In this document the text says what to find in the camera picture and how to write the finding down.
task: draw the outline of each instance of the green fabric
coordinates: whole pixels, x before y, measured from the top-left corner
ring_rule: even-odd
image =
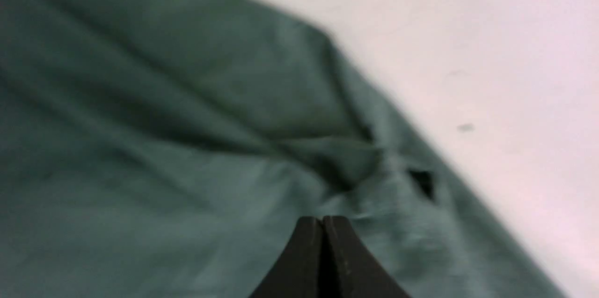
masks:
[[[0,0],[0,74],[3,298],[243,298],[301,215],[350,217],[415,298],[561,296],[325,34],[256,2]]]

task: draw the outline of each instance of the white surface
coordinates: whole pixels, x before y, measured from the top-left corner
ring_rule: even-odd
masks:
[[[330,30],[558,285],[599,298],[599,0],[267,1]]]

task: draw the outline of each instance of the dark spot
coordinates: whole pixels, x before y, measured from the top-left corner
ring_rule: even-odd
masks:
[[[408,170],[411,178],[417,184],[424,196],[431,202],[435,202],[435,187],[432,182],[432,174],[422,170]]]
[[[473,132],[475,130],[475,124],[466,123],[462,125],[458,125],[458,131],[460,132]]]

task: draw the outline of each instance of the white background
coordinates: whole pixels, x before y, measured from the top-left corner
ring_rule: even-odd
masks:
[[[265,1],[330,31],[567,294],[599,298],[599,0]]]

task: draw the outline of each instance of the torn hole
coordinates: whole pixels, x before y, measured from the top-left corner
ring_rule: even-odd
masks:
[[[421,190],[422,194],[424,194],[428,200],[435,203],[435,187],[432,182],[432,173],[413,169],[409,169],[408,173]]]

